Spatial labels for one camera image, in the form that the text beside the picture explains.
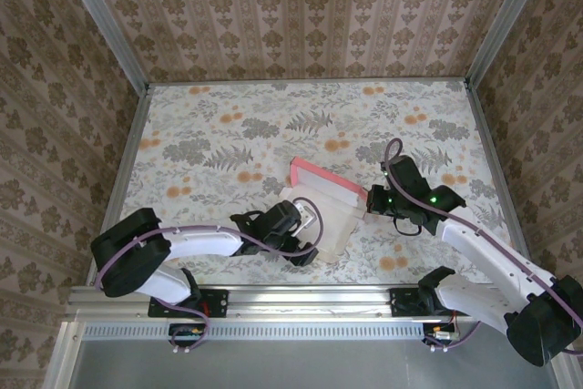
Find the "floral tablecloth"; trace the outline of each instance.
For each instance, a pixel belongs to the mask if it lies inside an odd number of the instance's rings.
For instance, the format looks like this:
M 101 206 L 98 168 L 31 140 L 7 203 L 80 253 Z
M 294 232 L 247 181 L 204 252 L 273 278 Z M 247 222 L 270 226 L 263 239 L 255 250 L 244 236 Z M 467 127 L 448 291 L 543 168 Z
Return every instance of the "floral tablecloth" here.
M 289 184 L 295 156 L 365 188 L 383 184 L 378 163 L 386 142 L 398 136 L 432 186 L 451 186 L 482 222 L 509 239 L 462 82 L 239 83 L 150 93 L 122 217 L 153 207 L 164 223 L 176 225 L 266 210 Z M 416 282 L 440 265 L 487 282 L 427 232 L 404 237 L 380 217 L 357 225 L 335 264 L 297 268 L 261 253 L 174 265 L 215 284 Z

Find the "patterned wall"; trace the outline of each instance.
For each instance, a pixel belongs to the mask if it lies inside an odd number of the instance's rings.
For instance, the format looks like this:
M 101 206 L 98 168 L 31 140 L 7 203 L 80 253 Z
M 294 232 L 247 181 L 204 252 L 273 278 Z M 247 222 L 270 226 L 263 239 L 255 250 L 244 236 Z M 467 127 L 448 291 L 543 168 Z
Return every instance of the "patterned wall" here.
M 151 82 L 464 76 L 503 0 L 107 0 Z
M 0 0 L 0 387 L 40 387 L 137 97 L 81 0 Z
M 478 91 L 534 259 L 583 282 L 583 0 L 528 0 Z

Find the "gray floor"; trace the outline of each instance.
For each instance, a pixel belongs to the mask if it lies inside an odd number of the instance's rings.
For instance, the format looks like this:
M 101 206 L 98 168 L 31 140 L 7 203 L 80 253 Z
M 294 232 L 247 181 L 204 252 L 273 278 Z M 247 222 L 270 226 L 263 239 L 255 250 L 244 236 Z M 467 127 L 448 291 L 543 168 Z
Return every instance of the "gray floor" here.
M 523 361 L 488 327 L 430 353 L 418 341 L 209 342 L 174 354 L 166 342 L 84 342 L 72 388 L 556 388 L 550 366 Z

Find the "orange flower pattern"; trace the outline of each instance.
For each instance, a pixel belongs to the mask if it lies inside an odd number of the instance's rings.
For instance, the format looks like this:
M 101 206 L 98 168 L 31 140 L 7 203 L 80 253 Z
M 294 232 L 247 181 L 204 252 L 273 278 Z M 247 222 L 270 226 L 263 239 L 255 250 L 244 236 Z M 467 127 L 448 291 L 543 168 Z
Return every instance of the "orange flower pattern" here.
M 461 82 L 160 86 L 153 96 L 142 137 L 148 147 L 138 151 L 124 215 L 154 206 L 166 223 L 185 224 L 266 210 L 290 184 L 296 156 L 365 187 L 382 184 L 379 161 L 398 136 L 432 185 L 452 186 L 507 239 Z M 328 283 L 416 282 L 441 264 L 486 280 L 447 245 L 426 233 L 407 239 L 384 218 L 360 223 L 336 264 L 298 269 L 269 254 L 230 259 L 228 270 L 216 257 L 178 264 L 218 284 L 306 283 L 314 275 Z

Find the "floral wallpaper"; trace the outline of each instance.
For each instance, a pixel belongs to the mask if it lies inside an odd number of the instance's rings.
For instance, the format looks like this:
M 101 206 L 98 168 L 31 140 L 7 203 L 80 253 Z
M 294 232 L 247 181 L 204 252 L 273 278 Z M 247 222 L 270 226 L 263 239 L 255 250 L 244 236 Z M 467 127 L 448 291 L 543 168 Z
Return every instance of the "floral wallpaper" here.
M 150 82 L 465 76 L 503 0 L 106 0 Z
M 528 0 L 478 94 L 534 260 L 583 282 L 583 0 Z
M 81 0 L 0 0 L 0 387 L 40 387 L 137 103 Z
M 266 210 L 290 184 L 296 156 L 370 188 L 384 183 L 379 162 L 398 136 L 431 185 L 451 186 L 508 241 L 462 82 L 157 86 L 150 93 L 122 217 L 153 207 L 165 224 L 177 225 Z M 215 284 L 417 282 L 442 264 L 486 282 L 439 239 L 427 232 L 401 236 L 389 218 L 377 216 L 357 225 L 334 264 L 297 268 L 266 253 L 171 263 L 192 270 L 199 283 Z

